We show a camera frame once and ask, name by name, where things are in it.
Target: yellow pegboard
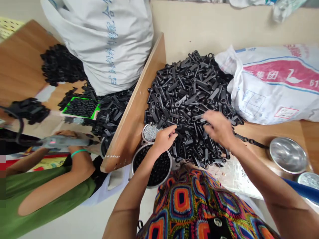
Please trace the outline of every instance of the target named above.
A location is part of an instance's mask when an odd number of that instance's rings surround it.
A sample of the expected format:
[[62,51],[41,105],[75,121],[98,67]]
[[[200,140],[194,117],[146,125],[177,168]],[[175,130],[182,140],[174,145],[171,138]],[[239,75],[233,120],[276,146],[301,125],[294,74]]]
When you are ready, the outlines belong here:
[[6,39],[23,25],[24,22],[16,21],[5,17],[0,17],[0,37]]

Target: hand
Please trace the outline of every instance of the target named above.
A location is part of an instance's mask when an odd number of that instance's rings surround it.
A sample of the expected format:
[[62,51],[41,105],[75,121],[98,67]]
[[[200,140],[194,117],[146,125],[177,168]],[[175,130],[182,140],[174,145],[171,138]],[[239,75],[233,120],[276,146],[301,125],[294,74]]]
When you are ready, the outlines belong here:
[[177,125],[171,125],[161,131],[156,135],[155,143],[152,148],[155,152],[161,155],[167,151],[172,145],[178,134],[175,133]]
[[77,138],[76,133],[70,130],[60,130],[55,132],[54,135],[64,135],[66,137]]
[[233,133],[231,123],[222,113],[206,111],[203,118],[211,124],[204,125],[204,129],[213,140],[227,149],[230,149],[237,144],[237,139]]

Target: colorful patterned dress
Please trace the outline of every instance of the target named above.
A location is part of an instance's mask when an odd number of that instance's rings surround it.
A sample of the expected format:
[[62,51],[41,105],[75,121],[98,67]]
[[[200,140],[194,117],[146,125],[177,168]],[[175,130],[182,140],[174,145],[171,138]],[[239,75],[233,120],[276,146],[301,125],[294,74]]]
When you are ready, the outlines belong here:
[[173,171],[137,238],[280,238],[252,208],[208,172]]

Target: power drill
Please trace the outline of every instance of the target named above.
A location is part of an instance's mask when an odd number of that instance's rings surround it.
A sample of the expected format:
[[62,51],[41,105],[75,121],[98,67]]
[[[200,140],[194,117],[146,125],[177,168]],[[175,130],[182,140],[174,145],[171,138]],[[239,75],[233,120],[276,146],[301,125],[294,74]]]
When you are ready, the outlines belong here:
[[53,135],[38,141],[44,148],[67,148],[69,146],[90,146],[98,144],[98,141],[91,139],[70,138],[64,135]]

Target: green bracelet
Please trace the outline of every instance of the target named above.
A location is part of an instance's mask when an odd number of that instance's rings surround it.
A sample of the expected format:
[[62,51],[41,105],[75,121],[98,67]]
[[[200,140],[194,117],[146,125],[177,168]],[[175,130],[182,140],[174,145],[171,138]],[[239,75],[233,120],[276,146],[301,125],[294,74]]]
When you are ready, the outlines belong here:
[[73,154],[71,154],[71,158],[73,159],[73,156],[76,155],[78,152],[84,152],[84,151],[87,152],[86,149],[80,149],[80,150],[78,150],[78,151],[75,151]]

